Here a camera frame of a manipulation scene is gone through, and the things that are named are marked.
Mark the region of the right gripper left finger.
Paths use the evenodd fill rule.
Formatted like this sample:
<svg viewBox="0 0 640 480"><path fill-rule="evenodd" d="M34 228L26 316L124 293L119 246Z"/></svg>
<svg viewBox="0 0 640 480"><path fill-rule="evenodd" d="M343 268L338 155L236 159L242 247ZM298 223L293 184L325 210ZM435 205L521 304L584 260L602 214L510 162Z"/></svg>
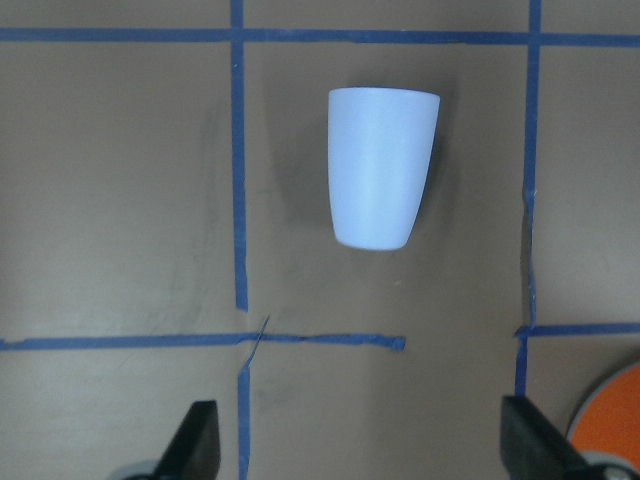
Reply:
<svg viewBox="0 0 640 480"><path fill-rule="evenodd" d="M215 400L191 404L152 479L215 480L220 470L220 432Z"/></svg>

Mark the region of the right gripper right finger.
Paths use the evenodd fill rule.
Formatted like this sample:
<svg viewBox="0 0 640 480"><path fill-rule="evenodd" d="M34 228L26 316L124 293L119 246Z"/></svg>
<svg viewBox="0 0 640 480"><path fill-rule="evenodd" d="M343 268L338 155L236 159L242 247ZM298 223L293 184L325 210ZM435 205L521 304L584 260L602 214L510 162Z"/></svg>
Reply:
<svg viewBox="0 0 640 480"><path fill-rule="evenodd" d="M617 479L614 464L590 464L524 396L501 402L500 457L510 479Z"/></svg>

